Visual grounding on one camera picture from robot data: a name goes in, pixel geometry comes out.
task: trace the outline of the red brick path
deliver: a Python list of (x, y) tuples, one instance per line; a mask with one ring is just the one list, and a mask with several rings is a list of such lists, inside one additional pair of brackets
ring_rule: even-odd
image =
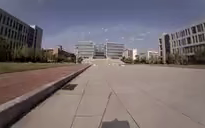
[(0, 75), (0, 104), (21, 96), (39, 86), (71, 74), (86, 65), (7, 73)]

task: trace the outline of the paved walkway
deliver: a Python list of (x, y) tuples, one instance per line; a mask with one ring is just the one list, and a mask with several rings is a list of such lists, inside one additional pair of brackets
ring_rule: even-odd
[(205, 128), (205, 70), (93, 63), (12, 127)]
[(75, 72), (85, 65), (40, 69), (0, 75), (0, 104)]

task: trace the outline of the distant building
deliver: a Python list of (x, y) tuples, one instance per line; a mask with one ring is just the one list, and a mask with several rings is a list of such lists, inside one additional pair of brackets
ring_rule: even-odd
[(131, 58), (133, 60), (136, 60), (136, 55), (138, 55), (137, 49), (125, 49), (123, 52), (125, 58)]
[(106, 43), (106, 56), (111, 59), (120, 59), (124, 52), (124, 44), (118, 44), (113, 42)]
[(158, 58), (159, 53), (157, 51), (147, 51), (146, 60), (150, 60), (151, 58)]
[(47, 53), (48, 61), (63, 59), (74, 62), (76, 59), (75, 54), (63, 50), (61, 45), (58, 45), (55, 48), (44, 49), (44, 52)]
[(79, 41), (75, 46), (77, 57), (93, 59), (95, 54), (95, 44), (92, 41)]
[(0, 8), (0, 37), (10, 43), (10, 49), (24, 45), (41, 49), (43, 30), (31, 27), (27, 23), (14, 17)]
[(205, 21), (171, 33), (170, 37), (171, 53), (190, 58), (198, 51), (205, 51)]
[(170, 54), (170, 36), (169, 34), (163, 33), (159, 38), (159, 57), (161, 61), (165, 64), (167, 57)]
[(133, 60), (136, 60), (137, 55), (138, 55), (138, 50), (137, 49), (132, 49), (132, 58), (133, 58)]
[(96, 44), (94, 58), (106, 58), (106, 45), (105, 44)]

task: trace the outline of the gray pavement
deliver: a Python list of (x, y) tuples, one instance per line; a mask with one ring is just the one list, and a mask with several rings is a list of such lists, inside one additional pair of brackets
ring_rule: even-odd
[(205, 128), (205, 70), (96, 64), (13, 128)]

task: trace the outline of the blue sky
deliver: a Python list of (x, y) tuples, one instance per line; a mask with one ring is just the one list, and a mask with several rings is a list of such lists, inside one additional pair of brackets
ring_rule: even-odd
[(163, 32), (205, 19), (205, 0), (0, 0), (0, 7), (44, 29), (43, 47), (73, 51), (79, 40), (157, 50)]

